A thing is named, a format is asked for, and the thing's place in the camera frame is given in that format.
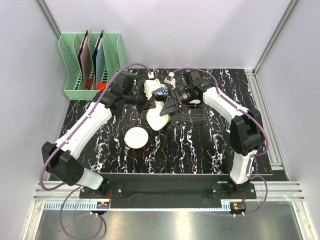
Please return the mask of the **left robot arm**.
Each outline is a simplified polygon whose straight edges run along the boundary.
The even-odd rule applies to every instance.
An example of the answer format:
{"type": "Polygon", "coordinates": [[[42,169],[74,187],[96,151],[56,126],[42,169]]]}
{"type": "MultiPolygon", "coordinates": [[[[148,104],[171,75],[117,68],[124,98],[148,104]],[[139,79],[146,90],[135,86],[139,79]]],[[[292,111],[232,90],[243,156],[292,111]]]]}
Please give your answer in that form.
{"type": "Polygon", "coordinates": [[[118,71],[62,137],[54,143],[47,141],[43,144],[43,173],[49,173],[68,186],[87,187],[97,198],[108,193],[108,181],[99,173],[85,168],[78,158],[97,130],[125,105],[136,106],[140,112],[151,106],[153,94],[162,88],[160,81],[149,73],[147,80],[135,91],[134,78],[135,75],[129,71],[118,71]]]}

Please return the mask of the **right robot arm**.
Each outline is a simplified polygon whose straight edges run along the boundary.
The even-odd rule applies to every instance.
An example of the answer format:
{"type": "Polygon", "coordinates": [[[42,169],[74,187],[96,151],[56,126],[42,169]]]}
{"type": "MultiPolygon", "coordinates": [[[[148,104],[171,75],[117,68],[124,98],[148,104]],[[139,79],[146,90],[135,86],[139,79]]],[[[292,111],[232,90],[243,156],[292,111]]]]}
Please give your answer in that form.
{"type": "Polygon", "coordinates": [[[234,158],[228,181],[222,190],[236,199],[250,189],[253,159],[260,155],[260,145],[269,143],[268,137],[259,110],[248,109],[236,103],[219,89],[218,81],[213,75],[206,79],[200,75],[201,72],[197,68],[187,70],[183,77],[188,87],[184,90],[171,87],[159,114],[176,114],[182,110],[183,105],[199,100],[215,109],[229,122],[229,142],[234,150],[234,158]]]}

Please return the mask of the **cream mandala pattern bowl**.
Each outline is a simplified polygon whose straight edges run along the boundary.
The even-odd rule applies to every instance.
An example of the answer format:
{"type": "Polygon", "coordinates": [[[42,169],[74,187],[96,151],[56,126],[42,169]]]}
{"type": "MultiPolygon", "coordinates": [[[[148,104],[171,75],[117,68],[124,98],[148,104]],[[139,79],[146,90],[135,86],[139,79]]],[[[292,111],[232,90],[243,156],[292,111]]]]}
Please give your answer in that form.
{"type": "Polygon", "coordinates": [[[194,104],[194,105],[198,105],[198,104],[200,104],[200,103],[201,103],[201,101],[200,101],[200,100],[198,100],[198,99],[194,99],[194,100],[190,101],[188,104],[189,104],[189,105],[192,105],[192,104],[194,104]]]}

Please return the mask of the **green patterned bowl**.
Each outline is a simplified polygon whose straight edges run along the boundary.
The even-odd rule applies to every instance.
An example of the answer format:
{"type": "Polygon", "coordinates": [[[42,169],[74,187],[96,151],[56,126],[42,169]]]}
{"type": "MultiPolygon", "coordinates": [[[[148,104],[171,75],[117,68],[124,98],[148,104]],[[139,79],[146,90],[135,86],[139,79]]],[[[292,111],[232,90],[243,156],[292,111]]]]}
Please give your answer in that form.
{"type": "Polygon", "coordinates": [[[160,112],[164,107],[163,101],[156,101],[155,108],[151,108],[146,113],[146,120],[149,126],[154,131],[159,131],[164,128],[170,121],[170,115],[166,114],[164,116],[160,116],[160,112]]]}

